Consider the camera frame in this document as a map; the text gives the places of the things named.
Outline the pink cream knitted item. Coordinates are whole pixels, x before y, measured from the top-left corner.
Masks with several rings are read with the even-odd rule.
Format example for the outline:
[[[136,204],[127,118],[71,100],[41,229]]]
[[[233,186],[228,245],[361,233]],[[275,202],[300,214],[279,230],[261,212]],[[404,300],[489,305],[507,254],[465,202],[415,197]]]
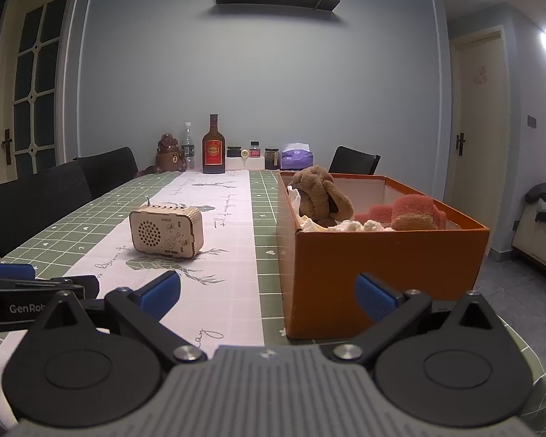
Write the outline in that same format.
[[[308,216],[300,218],[300,227],[304,232],[392,232],[389,227],[384,227],[380,222],[368,220],[360,223],[355,220],[344,220],[335,226],[323,227]]]

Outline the red fluffy towel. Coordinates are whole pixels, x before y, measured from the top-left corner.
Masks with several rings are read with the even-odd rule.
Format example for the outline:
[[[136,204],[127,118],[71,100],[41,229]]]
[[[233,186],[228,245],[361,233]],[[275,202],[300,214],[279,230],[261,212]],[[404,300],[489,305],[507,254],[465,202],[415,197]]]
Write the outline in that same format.
[[[395,231],[445,230],[447,217],[435,200],[421,194],[407,194],[391,204],[373,205],[367,212],[356,214],[362,224],[373,221]]]

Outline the brown fluffy towel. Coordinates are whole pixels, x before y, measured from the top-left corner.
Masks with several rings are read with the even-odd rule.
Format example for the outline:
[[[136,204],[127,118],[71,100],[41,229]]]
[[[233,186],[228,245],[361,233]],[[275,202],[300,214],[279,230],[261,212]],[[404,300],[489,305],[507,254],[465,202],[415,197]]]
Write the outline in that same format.
[[[337,188],[326,168],[312,166],[296,172],[290,186],[300,194],[300,215],[320,226],[332,227],[354,216],[351,200]]]

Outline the cream round padded pouch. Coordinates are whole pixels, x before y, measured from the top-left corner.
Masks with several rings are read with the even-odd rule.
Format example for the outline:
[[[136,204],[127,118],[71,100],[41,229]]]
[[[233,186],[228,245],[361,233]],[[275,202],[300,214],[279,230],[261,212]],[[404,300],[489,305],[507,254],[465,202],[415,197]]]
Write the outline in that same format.
[[[289,185],[288,186],[288,195],[289,195],[291,207],[294,210],[295,215],[299,219],[301,219],[302,214],[300,213],[300,208],[301,208],[301,195],[300,195],[300,192],[297,189],[293,188],[292,185]]]

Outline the black chair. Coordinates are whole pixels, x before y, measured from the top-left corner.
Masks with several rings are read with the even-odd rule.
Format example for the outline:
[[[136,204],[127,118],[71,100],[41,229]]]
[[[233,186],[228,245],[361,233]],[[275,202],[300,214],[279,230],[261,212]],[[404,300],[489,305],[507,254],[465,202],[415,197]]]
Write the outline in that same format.
[[[123,147],[106,153],[79,157],[75,161],[83,171],[93,199],[129,182],[138,167],[132,150]]]
[[[328,171],[333,174],[374,175],[380,160],[380,155],[338,146]]]
[[[92,201],[75,161],[0,184],[0,256]]]

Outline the wooden radio box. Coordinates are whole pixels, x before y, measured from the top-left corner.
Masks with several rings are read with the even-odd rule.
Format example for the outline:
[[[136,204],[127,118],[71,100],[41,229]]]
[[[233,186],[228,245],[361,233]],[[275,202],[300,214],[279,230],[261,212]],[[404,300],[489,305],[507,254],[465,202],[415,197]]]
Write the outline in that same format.
[[[129,214],[132,243],[140,253],[193,259],[204,245],[202,212],[193,206],[162,203]]]

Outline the black chair far left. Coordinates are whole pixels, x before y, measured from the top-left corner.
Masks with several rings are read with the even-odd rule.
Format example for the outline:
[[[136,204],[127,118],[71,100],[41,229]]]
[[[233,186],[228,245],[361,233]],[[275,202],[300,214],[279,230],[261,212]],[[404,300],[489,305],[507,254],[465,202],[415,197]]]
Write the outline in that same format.
[[[129,182],[138,167],[132,150],[123,147],[106,153],[79,157],[75,161],[83,171],[93,199]]]

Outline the brown bear figurine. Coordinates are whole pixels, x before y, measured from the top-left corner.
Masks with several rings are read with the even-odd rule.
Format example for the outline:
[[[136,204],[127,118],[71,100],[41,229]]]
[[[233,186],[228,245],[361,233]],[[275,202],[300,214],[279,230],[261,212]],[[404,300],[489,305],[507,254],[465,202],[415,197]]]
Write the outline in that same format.
[[[185,172],[186,169],[187,161],[177,139],[172,134],[165,133],[158,141],[155,164],[143,171],[138,171],[137,177],[164,172]]]

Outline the black chair right side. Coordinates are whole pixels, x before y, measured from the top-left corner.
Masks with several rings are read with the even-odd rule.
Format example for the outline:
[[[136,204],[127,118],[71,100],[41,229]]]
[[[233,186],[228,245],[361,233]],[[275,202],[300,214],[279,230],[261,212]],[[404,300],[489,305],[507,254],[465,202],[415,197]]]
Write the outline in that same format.
[[[328,171],[333,174],[374,175],[380,160],[380,155],[338,146]]]

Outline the cream sofa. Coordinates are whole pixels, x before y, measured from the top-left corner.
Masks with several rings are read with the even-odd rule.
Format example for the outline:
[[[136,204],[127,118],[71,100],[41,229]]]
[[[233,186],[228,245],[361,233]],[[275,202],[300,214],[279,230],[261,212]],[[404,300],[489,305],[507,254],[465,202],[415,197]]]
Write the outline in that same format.
[[[546,202],[542,199],[525,205],[512,246],[546,266],[546,223],[535,220],[539,213],[546,213]]]

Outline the white condiment tray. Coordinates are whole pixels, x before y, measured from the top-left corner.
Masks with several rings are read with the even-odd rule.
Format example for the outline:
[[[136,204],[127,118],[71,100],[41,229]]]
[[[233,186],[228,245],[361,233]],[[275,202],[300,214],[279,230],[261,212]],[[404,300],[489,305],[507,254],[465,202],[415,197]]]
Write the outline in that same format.
[[[225,166],[227,171],[263,171],[265,159],[263,157],[227,157]]]

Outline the cream door right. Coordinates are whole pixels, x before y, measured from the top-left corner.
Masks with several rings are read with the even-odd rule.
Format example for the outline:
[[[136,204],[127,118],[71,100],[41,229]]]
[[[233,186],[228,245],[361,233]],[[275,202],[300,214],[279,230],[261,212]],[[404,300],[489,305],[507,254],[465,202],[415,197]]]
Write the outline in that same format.
[[[503,29],[451,41],[452,134],[445,200],[494,233],[510,138]]]

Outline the black jar on tray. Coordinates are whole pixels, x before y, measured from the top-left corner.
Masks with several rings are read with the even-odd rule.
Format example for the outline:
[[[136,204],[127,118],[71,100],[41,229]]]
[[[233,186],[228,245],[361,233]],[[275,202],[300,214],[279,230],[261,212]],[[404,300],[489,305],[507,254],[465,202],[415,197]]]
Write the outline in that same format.
[[[239,146],[229,146],[227,148],[227,156],[230,158],[241,157],[241,147]]]

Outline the small red label jar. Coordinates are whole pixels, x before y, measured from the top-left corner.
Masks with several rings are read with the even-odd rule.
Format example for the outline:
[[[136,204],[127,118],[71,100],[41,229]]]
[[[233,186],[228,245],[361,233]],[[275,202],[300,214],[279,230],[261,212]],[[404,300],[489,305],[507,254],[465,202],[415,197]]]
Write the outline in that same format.
[[[261,156],[260,143],[258,141],[251,141],[249,146],[249,157],[259,158]]]

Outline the glass panel door left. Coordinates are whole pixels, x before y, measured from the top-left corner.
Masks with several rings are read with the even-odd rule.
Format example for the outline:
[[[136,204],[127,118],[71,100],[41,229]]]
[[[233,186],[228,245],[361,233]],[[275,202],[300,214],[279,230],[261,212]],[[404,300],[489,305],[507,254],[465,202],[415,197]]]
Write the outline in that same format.
[[[8,0],[0,26],[0,184],[58,161],[56,95],[67,0]]]

